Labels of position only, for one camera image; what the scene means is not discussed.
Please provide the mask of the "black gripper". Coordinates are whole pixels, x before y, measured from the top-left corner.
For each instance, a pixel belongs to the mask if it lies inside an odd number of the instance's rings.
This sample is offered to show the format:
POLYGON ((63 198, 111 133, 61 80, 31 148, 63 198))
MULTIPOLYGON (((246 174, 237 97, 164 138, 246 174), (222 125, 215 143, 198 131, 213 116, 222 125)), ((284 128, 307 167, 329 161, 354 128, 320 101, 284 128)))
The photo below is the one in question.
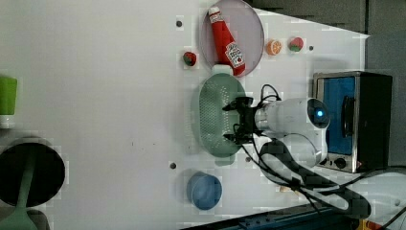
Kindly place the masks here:
POLYGON ((224 138, 238 144, 247 144, 252 141, 253 134, 258 131, 255 123, 257 109, 252 106, 252 102, 251 97, 238 97, 236 101, 232 101, 222 108, 223 111, 236 110, 239 114, 239 124, 235 134, 225 133, 224 138))

